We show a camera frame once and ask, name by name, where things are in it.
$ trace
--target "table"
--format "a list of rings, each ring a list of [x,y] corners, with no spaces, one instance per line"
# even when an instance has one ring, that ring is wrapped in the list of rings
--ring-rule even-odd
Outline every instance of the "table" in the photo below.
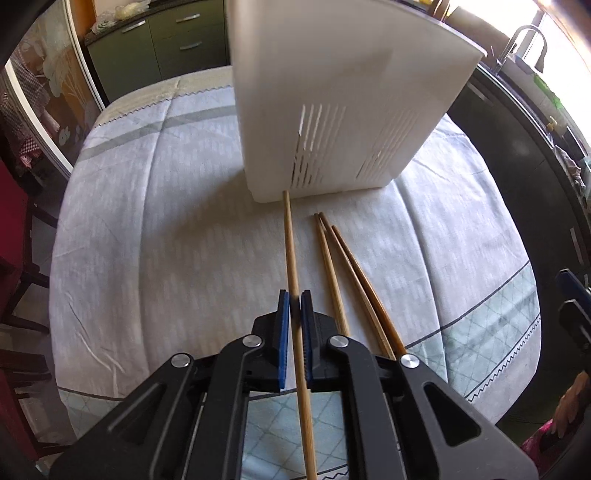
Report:
[[[57,384],[78,434],[174,353],[211,355],[247,334],[287,287],[282,206],[255,203],[246,186],[230,73],[123,97],[75,165],[53,252],[50,323]],[[323,210],[408,350],[491,421],[507,411],[540,354],[534,276],[484,160],[447,116],[387,187],[297,199],[292,209],[300,288],[317,311],[333,314],[312,217]],[[336,268],[352,336],[378,352]],[[346,468],[339,401],[313,395],[322,470]],[[301,475],[295,394],[253,400],[248,420],[243,478]]]

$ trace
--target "faucet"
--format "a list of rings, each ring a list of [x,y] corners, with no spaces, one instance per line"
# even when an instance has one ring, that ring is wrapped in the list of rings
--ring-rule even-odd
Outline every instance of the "faucet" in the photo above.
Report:
[[[511,52],[511,49],[513,48],[513,45],[515,44],[515,40],[517,40],[517,35],[519,35],[522,30],[533,30],[535,32],[538,32],[540,35],[542,35],[542,40],[544,40],[544,48],[542,48],[542,53],[540,54],[540,58],[538,59],[538,61],[535,62],[534,68],[536,70],[538,70],[538,72],[540,72],[540,73],[542,73],[544,71],[544,57],[546,56],[546,53],[548,52],[548,42],[546,42],[546,37],[541,32],[541,30],[538,27],[536,27],[535,25],[522,25],[517,30],[515,30],[515,33],[513,34],[511,39],[509,40],[509,43],[505,47],[505,50],[503,50],[501,55],[499,55],[498,58],[496,59],[495,67],[492,69],[492,73],[498,74],[501,71],[501,69],[503,68],[503,64],[505,63],[505,60],[507,59],[509,53]]]

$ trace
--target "window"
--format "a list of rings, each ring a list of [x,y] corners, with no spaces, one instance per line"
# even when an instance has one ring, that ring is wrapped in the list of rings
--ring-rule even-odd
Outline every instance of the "window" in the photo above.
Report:
[[[591,72],[574,45],[548,15],[540,22],[548,42],[544,73],[540,77],[560,98],[560,102],[591,144]],[[531,67],[540,56],[543,41],[536,35],[523,59]]]

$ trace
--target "white plastic basket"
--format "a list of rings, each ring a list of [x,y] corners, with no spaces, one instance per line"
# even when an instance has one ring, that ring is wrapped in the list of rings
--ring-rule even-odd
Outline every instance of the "white plastic basket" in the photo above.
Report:
[[[257,202],[386,186],[486,52],[387,0],[229,0],[236,108]]]

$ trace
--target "green cabinet drawer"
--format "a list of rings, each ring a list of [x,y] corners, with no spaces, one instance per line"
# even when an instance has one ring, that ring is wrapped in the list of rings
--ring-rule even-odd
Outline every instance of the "green cabinet drawer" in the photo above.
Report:
[[[227,64],[223,24],[155,41],[154,49],[163,79]]]
[[[110,102],[162,80],[146,20],[108,34],[88,51]]]
[[[170,38],[195,28],[223,23],[223,1],[201,0],[170,8],[149,17],[154,41]]]

